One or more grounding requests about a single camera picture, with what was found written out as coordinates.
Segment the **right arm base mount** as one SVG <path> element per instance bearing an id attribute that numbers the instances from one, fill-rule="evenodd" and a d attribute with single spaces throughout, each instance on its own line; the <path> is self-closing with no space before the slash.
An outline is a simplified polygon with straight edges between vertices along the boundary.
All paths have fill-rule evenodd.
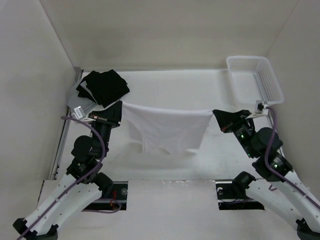
<path id="1" fill-rule="evenodd" d="M 218 208 L 220 211 L 265 210 L 258 201 L 248 197 L 246 190 L 256 178 L 242 171 L 234 179 L 215 182 Z"/>

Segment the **white tank top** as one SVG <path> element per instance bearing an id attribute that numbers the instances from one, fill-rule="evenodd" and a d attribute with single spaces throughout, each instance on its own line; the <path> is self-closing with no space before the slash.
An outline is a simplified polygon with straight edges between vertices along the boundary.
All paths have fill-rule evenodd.
<path id="1" fill-rule="evenodd" d="M 128 134 L 142 145 L 143 153 L 161 149 L 179 155 L 199 149 L 212 116 L 212 109 L 172 110 L 122 103 Z"/>

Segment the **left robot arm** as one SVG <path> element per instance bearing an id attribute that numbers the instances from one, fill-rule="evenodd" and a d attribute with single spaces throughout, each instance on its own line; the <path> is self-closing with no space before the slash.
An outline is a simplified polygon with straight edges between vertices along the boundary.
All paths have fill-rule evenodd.
<path id="1" fill-rule="evenodd" d="M 73 145 L 73 160 L 51 195 L 28 217 L 18 218 L 13 228 L 20 240 L 56 240 L 68 219 L 97 199 L 112 195 L 114 182 L 100 170 L 109 151 L 111 131 L 120 126 L 122 101 L 103 111 L 93 111 L 87 119 L 62 116 L 90 129 Z"/>

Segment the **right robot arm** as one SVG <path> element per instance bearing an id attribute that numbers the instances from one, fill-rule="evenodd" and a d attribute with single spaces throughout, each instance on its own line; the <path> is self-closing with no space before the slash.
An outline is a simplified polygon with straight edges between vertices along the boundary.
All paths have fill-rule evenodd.
<path id="1" fill-rule="evenodd" d="M 275 110 L 263 105 L 255 113 L 215 109 L 213 115 L 220 130 L 234 134 L 246 155 L 255 160 L 252 167 L 261 177 L 258 180 L 246 171 L 240 172 L 226 187 L 217 187 L 218 199 L 225 204 L 255 200 L 293 227 L 299 239 L 318 240 L 320 201 L 279 152 L 283 142 L 276 132 Z"/>

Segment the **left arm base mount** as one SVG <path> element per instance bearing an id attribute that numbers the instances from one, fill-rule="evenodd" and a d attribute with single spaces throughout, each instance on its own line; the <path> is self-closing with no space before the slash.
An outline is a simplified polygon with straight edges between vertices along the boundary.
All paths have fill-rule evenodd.
<path id="1" fill-rule="evenodd" d="M 116 181 L 110 190 L 103 190 L 99 199 L 90 203 L 83 212 L 115 212 L 127 209 L 129 183 Z"/>

